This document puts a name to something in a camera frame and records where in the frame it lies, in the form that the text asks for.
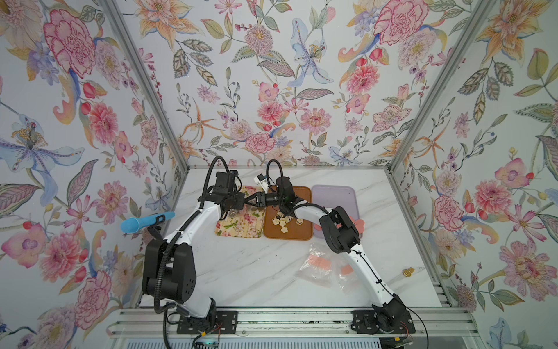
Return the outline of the bag of cream cookies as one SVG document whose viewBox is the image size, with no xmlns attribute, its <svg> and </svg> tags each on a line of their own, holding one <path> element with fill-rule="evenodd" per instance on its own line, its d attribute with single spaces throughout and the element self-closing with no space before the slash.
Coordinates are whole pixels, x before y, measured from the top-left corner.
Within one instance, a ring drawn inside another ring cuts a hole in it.
<svg viewBox="0 0 558 349">
<path fill-rule="evenodd" d="M 299 279 L 322 287 L 330 287 L 334 253 L 323 244 L 311 244 L 308 255 L 296 272 Z"/>
</svg>

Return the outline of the bag of pink cookies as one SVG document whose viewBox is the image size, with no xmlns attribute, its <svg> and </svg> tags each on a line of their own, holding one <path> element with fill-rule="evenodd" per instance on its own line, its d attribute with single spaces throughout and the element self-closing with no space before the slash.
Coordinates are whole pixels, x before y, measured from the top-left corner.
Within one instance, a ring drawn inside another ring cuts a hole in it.
<svg viewBox="0 0 558 349">
<path fill-rule="evenodd" d="M 357 273 L 349 264 L 341 264 L 337 272 L 337 278 L 341 291 L 346 295 L 350 294 L 350 292 L 359 288 L 361 285 Z"/>
</svg>

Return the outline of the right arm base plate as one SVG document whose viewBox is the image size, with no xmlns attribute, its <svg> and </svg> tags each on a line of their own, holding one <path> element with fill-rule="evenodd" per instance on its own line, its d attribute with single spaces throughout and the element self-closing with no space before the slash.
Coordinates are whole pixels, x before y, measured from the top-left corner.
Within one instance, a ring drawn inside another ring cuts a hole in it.
<svg viewBox="0 0 558 349">
<path fill-rule="evenodd" d="M 352 312 L 351 329 L 358 334 L 415 334 L 414 321 L 408 311 L 399 316 L 389 316 L 375 310 L 357 310 Z"/>
</svg>

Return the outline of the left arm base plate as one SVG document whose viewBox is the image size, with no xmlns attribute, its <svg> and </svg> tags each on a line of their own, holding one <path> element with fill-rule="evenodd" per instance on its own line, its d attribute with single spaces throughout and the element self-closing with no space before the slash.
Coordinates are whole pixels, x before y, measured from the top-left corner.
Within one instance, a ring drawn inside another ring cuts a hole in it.
<svg viewBox="0 0 558 349">
<path fill-rule="evenodd" d="M 181 316 L 177 325 L 177 334 L 235 334 L 238 326 L 238 311 L 217 311 L 206 318 Z"/>
</svg>

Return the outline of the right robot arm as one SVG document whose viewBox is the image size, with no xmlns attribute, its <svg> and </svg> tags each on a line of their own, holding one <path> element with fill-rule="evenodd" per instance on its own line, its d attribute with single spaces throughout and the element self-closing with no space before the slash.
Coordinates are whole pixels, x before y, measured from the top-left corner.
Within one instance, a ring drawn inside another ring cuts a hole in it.
<svg viewBox="0 0 558 349">
<path fill-rule="evenodd" d="M 273 186 L 263 174 L 254 181 L 261 191 L 245 202 L 257 207 L 276 206 L 283 215 L 318 224 L 329 249 L 341 255 L 353 269 L 371 298 L 371 328 L 374 333 L 394 333 L 406 322 L 409 311 L 372 266 L 360 241 L 354 222 L 341 206 L 328 209 L 300 198 L 289 177 L 281 176 Z"/>
</svg>

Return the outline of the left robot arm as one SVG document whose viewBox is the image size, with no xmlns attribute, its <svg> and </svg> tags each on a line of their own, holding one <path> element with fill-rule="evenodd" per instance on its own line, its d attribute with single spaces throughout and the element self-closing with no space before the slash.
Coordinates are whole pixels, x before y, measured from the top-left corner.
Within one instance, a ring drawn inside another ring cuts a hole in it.
<svg viewBox="0 0 558 349">
<path fill-rule="evenodd" d="M 216 183 L 205 186 L 199 205 L 172 236 L 154 238 L 145 252 L 142 292 L 153 298 L 157 314 L 169 309 L 181 316 L 206 318 L 214 300 L 196 289 L 197 273 L 193 238 L 215 230 L 217 223 L 233 209 L 244 208 L 244 194 L 236 185 L 238 172 L 216 174 Z"/>
</svg>

